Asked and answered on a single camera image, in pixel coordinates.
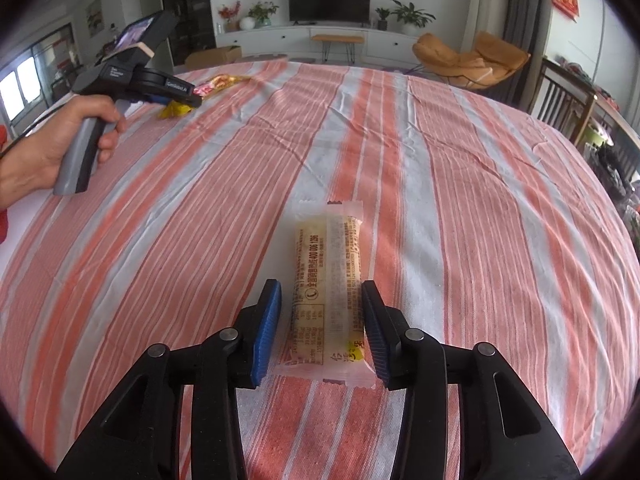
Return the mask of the person left hand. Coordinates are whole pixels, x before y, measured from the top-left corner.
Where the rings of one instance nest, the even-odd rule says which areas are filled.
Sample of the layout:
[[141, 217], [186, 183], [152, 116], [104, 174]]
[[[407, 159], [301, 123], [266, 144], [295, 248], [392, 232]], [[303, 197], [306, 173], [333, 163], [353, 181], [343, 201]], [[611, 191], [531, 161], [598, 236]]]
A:
[[99, 140], [99, 162], [111, 158], [126, 118], [108, 96], [74, 96], [31, 136], [13, 145], [1, 159], [1, 209], [7, 210], [28, 194], [52, 188], [62, 159], [87, 118], [114, 124]]

